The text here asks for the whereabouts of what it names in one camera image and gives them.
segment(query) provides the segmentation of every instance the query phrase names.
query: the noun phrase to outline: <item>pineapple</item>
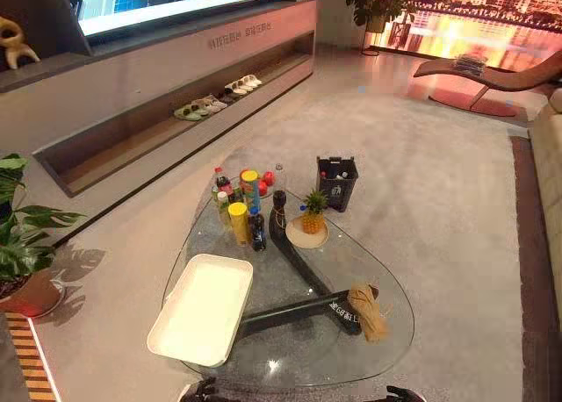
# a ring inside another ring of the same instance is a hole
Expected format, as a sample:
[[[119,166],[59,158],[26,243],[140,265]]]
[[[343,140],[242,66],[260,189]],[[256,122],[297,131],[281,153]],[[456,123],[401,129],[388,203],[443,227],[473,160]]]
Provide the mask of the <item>pineapple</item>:
[[[324,225],[322,211],[328,206],[328,199],[322,191],[315,191],[306,196],[306,213],[302,216],[302,229],[305,233],[318,233]]]

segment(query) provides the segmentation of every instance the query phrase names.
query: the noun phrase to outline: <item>lounge chair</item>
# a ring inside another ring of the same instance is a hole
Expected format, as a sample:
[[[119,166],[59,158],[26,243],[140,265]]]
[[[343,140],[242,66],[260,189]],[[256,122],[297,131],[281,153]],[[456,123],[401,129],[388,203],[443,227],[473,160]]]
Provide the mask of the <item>lounge chair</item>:
[[[422,77],[423,75],[459,75],[484,85],[474,97],[456,94],[455,92],[440,91],[430,96],[429,99],[431,100],[465,111],[500,117],[513,117],[516,112],[509,105],[499,102],[480,101],[480,99],[490,89],[519,92],[536,88],[536,86],[547,83],[553,78],[562,77],[562,50],[557,51],[535,67],[518,73],[507,73],[495,68],[486,67],[482,75],[474,75],[454,69],[454,60],[442,58],[423,62],[415,72],[414,77]]]

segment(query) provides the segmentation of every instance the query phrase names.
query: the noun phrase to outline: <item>white tray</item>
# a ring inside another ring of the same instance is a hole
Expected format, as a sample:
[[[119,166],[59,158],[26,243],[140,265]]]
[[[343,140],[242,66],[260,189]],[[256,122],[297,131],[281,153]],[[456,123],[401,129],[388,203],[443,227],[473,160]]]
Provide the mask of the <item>white tray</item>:
[[[148,334],[148,349],[206,367],[223,364],[244,312],[253,270],[243,260],[193,257]]]

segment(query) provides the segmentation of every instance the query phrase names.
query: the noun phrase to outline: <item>red apple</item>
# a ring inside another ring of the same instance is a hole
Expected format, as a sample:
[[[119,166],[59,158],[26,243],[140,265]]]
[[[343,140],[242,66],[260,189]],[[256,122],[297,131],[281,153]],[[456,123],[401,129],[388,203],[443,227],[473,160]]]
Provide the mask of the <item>red apple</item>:
[[[275,174],[271,171],[267,171],[263,174],[263,180],[268,186],[272,186],[275,183]]]
[[[260,190],[260,196],[265,196],[267,194],[267,183],[264,180],[260,180],[257,187]]]

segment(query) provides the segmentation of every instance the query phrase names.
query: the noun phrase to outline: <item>slipper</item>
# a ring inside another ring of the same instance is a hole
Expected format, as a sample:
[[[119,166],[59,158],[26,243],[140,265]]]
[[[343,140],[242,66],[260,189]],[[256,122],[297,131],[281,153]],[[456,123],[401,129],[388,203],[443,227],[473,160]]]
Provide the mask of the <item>slipper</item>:
[[[251,92],[252,90],[254,90],[254,88],[252,88],[251,86],[248,86],[247,84],[244,84],[244,81],[242,79],[240,79],[236,83],[238,84],[238,88],[240,88],[242,90],[246,90],[248,92]]]
[[[255,75],[248,75],[249,80],[251,80],[254,83],[257,83],[257,85],[259,86],[260,84],[262,84],[263,82],[258,79]]]
[[[179,118],[179,119],[183,119],[183,120],[188,120],[188,121],[200,121],[201,120],[201,116],[199,114],[197,114],[196,112],[193,112],[193,110],[191,109],[191,105],[186,105],[181,107],[178,110],[174,111],[174,117]]]
[[[257,88],[260,84],[258,82],[253,81],[249,75],[245,75],[242,78],[242,81],[244,82],[244,84],[248,85],[250,88]]]
[[[198,104],[191,103],[191,110],[196,114],[202,115],[203,117],[209,115],[209,111]]]
[[[224,93],[220,93],[219,94],[219,101],[221,101],[223,104],[230,105],[230,104],[233,104],[235,100],[233,98],[225,95]]]
[[[248,93],[247,90],[244,89],[240,89],[238,87],[238,82],[232,82],[230,84],[228,84],[227,86],[225,86],[225,90],[231,90],[233,94],[238,95],[238,96],[243,96],[246,95]]]
[[[211,101],[211,99],[205,99],[205,98],[196,99],[195,101],[193,101],[193,103],[199,105],[199,108],[203,108],[204,110],[212,112],[213,114],[222,110],[222,108],[219,108],[218,106],[214,106],[213,101]]]
[[[224,110],[225,108],[228,107],[227,104],[221,102],[219,99],[217,99],[213,95],[209,95],[208,97],[204,97],[203,99],[208,99],[209,101],[211,101],[212,106],[216,106],[217,108],[221,108],[221,110]]]

